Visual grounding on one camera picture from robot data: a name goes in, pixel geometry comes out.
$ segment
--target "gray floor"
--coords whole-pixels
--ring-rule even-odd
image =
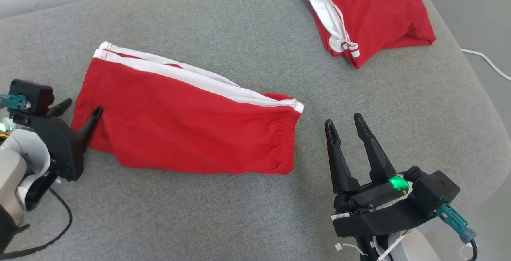
[[[486,54],[511,75],[511,0],[432,0],[460,47]],[[511,81],[497,74],[482,58],[466,54],[500,118],[511,132]],[[479,236],[478,260],[509,260],[511,178],[479,208],[464,215]],[[461,241],[445,226],[426,236],[442,260],[461,261]],[[471,250],[465,249],[470,257]]]

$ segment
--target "black cable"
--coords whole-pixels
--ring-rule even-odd
[[[472,239],[470,241],[470,243],[472,244],[472,250],[474,251],[474,254],[472,255],[472,259],[470,259],[469,261],[476,261],[476,259],[477,259],[477,244],[474,239]]]
[[[30,248],[30,249],[25,249],[25,250],[20,250],[20,251],[15,251],[15,252],[9,252],[9,253],[0,254],[0,260],[20,258],[20,257],[28,256],[30,254],[34,254],[34,253],[39,252],[41,250],[45,250],[46,247],[48,247],[50,245],[53,245],[53,243],[58,241],[58,239],[60,239],[60,237],[64,236],[64,234],[67,232],[69,227],[71,227],[71,224],[73,223],[73,214],[71,213],[71,208],[69,208],[69,206],[64,201],[64,199],[62,199],[62,197],[60,197],[59,194],[57,194],[57,192],[55,192],[55,190],[53,190],[53,188],[49,188],[48,190],[60,201],[60,203],[62,203],[62,205],[64,205],[64,207],[67,210],[67,213],[69,214],[69,223],[67,224],[66,228],[62,232],[60,232],[60,234],[57,237],[55,237],[53,240],[49,241],[48,243],[46,243],[46,244],[44,244],[42,246],[33,247],[33,248]]]

